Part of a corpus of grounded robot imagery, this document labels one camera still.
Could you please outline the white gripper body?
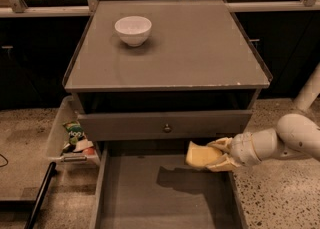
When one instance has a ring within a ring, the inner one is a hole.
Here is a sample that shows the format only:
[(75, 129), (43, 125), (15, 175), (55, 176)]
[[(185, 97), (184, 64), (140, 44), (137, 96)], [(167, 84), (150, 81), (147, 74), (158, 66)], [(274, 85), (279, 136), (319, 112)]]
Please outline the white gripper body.
[(238, 134), (232, 139), (230, 155), (242, 166), (254, 166), (260, 163), (253, 147), (251, 133)]

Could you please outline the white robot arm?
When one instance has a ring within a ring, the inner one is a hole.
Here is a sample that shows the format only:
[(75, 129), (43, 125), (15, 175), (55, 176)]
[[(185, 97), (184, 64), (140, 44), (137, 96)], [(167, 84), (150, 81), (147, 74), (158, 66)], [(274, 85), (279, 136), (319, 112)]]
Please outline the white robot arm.
[(213, 172), (254, 166), (267, 159), (311, 157), (319, 161), (320, 128), (303, 115), (287, 114), (279, 119), (275, 128), (238, 134), (232, 139), (219, 139), (209, 146), (224, 152), (206, 165)]

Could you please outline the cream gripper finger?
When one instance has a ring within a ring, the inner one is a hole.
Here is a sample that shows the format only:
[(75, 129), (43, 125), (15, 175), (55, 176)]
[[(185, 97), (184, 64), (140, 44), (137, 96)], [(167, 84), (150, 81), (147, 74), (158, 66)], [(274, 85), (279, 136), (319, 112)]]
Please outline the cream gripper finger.
[(227, 154), (206, 165), (206, 168), (211, 172), (228, 172), (238, 167), (240, 167), (240, 164)]
[(208, 147), (213, 147), (221, 150), (224, 153), (229, 153), (231, 150), (232, 139), (228, 137), (219, 138), (207, 144)]

